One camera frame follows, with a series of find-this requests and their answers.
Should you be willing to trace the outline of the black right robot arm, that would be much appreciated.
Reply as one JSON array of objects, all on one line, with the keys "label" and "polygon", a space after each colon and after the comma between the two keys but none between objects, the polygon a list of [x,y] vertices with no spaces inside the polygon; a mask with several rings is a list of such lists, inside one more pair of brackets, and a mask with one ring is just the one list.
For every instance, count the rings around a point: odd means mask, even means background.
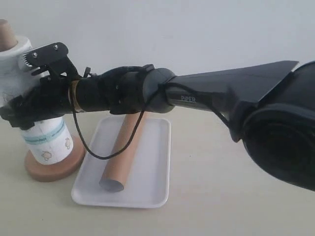
[{"label": "black right robot arm", "polygon": [[26,95],[2,106],[0,116],[27,130],[65,114],[164,114],[176,106],[213,112],[262,170],[314,190],[314,62],[284,60],[182,76],[151,64],[84,77],[50,72]]}]

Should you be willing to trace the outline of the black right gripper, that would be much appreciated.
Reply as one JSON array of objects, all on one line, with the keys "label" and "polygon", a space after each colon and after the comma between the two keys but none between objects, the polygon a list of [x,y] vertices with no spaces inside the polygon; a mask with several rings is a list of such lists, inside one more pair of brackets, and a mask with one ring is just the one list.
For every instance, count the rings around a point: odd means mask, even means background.
[{"label": "black right gripper", "polygon": [[13,128],[28,130],[36,121],[61,117],[71,112],[68,99],[70,82],[80,76],[69,58],[46,62],[28,62],[35,68],[32,75],[48,72],[40,78],[39,85],[31,89],[26,97],[11,99],[0,108],[0,117]]}]

